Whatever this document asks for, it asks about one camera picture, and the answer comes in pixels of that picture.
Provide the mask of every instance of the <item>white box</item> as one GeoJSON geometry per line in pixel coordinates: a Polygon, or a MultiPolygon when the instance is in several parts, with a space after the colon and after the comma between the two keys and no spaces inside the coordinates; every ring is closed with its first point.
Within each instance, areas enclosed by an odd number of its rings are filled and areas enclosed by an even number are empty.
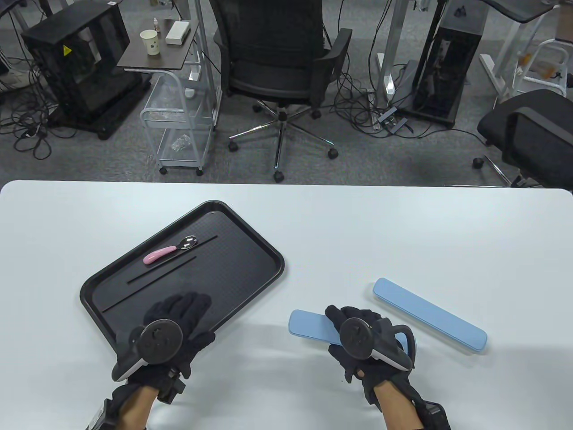
{"type": "Polygon", "coordinates": [[[171,26],[171,30],[167,33],[165,42],[168,45],[183,45],[183,41],[190,27],[191,24],[189,21],[175,21],[171,26]]]}

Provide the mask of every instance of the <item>paper cup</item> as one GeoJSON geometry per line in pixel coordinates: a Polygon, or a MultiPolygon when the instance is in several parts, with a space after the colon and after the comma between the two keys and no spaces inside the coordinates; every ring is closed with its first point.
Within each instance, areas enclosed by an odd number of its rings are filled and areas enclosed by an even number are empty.
{"type": "Polygon", "coordinates": [[[142,38],[148,55],[159,54],[159,39],[157,38],[157,32],[155,30],[143,30],[139,33],[139,37],[142,38]]]}

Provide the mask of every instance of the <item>black glove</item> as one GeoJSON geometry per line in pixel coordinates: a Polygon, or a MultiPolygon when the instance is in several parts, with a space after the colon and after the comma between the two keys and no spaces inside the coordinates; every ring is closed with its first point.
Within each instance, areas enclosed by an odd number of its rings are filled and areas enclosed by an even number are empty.
{"type": "MultiPolygon", "coordinates": [[[[334,324],[336,331],[340,331],[340,326],[348,318],[360,318],[373,326],[375,322],[382,317],[376,312],[364,309],[360,310],[355,307],[346,306],[338,309],[336,306],[330,305],[326,308],[326,316],[334,324]]],[[[402,344],[396,340],[398,346],[403,350],[402,344]]],[[[350,384],[352,376],[362,381],[364,387],[364,396],[371,405],[376,405],[380,409],[378,399],[374,393],[374,387],[380,385],[384,381],[391,381],[402,394],[404,394],[414,404],[422,405],[423,401],[420,395],[412,388],[408,375],[410,372],[403,372],[391,365],[370,357],[366,360],[358,360],[351,357],[345,349],[339,345],[331,345],[328,347],[328,352],[331,356],[336,358],[338,363],[344,368],[344,377],[350,384]],[[358,371],[361,370],[364,376],[359,377],[358,371]]]]}
{"type": "Polygon", "coordinates": [[[176,322],[183,332],[183,344],[172,359],[163,364],[140,367],[129,377],[128,382],[162,390],[172,378],[171,369],[180,372],[185,379],[188,379],[191,376],[193,358],[215,340],[215,334],[210,331],[189,339],[189,335],[195,330],[210,306],[211,297],[196,292],[189,292],[184,296],[177,294],[155,303],[146,312],[143,323],[148,325],[158,319],[170,319],[176,322]]]}

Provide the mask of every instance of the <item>metal cart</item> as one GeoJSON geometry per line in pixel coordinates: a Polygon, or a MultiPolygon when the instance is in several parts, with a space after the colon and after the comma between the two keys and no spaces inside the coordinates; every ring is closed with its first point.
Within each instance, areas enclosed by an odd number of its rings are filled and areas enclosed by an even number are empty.
{"type": "Polygon", "coordinates": [[[162,174],[166,167],[196,167],[197,176],[203,174],[205,158],[213,138],[216,109],[209,96],[209,83],[202,73],[201,59],[205,59],[197,43],[193,42],[195,61],[189,79],[181,79],[172,71],[148,70],[159,78],[140,113],[150,151],[162,174]],[[186,96],[186,90],[193,92],[186,96]],[[152,128],[163,129],[159,143],[152,128]]]}

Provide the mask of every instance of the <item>gray carpet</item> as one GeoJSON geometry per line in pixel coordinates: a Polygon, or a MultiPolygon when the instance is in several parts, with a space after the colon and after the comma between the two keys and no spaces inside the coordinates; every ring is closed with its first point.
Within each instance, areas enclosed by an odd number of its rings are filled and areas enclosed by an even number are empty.
{"type": "MultiPolygon", "coordinates": [[[[324,21],[331,35],[336,34],[336,19],[339,0],[324,0],[324,21]]],[[[345,4],[342,27],[354,30],[349,53],[350,72],[363,84],[368,81],[367,56],[379,19],[383,2],[373,0],[350,0],[345,4]]],[[[151,8],[146,0],[124,0],[121,12],[130,30],[143,19],[153,16],[166,17],[172,12],[151,8]]],[[[208,1],[202,0],[205,25],[210,39],[216,25],[208,1]]],[[[28,23],[37,22],[39,14],[31,4],[23,10],[28,23]]],[[[423,46],[431,14],[409,11],[399,47],[397,62],[418,58],[423,46]]],[[[374,52],[384,48],[390,16],[379,33],[374,52]]],[[[551,32],[552,20],[546,23],[551,32]]],[[[509,28],[504,17],[490,13],[488,25],[479,53],[497,53],[509,28]]],[[[0,21],[0,40],[8,55],[21,56],[8,18],[0,21]]],[[[218,50],[210,41],[210,53],[219,63],[218,50]]],[[[329,89],[326,104],[336,89],[329,89]]],[[[476,132],[476,125],[493,106],[494,90],[476,58],[468,73],[457,128],[476,132]]],[[[14,138],[0,136],[0,186],[15,179],[50,179],[62,181],[144,181],[144,182],[219,182],[219,183],[272,183],[276,133],[258,134],[254,138],[240,140],[240,150],[230,153],[227,138],[267,121],[264,114],[253,113],[252,100],[233,96],[224,99],[221,116],[213,145],[209,151],[205,174],[197,177],[194,170],[169,169],[160,175],[148,153],[144,134],[136,108],[123,126],[109,140],[100,141],[93,134],[78,132],[72,139],[49,137],[53,154],[44,161],[37,161],[31,154],[13,150],[14,138]]],[[[4,106],[2,118],[9,112],[4,106]]],[[[500,154],[493,148],[485,148],[474,137],[455,132],[440,132],[425,139],[403,139],[393,136],[374,139],[358,133],[335,114],[323,109],[319,120],[301,118],[297,123],[337,144],[340,156],[329,160],[327,148],[307,139],[298,132],[286,134],[281,170],[286,176],[284,183],[329,184],[329,185],[398,185],[398,186],[443,186],[444,184],[502,185],[491,169],[475,171],[471,168],[474,157],[488,154],[500,161],[500,154]]],[[[411,121],[415,134],[421,133],[427,123],[411,121]]],[[[503,166],[508,175],[515,171],[503,166]]]]}

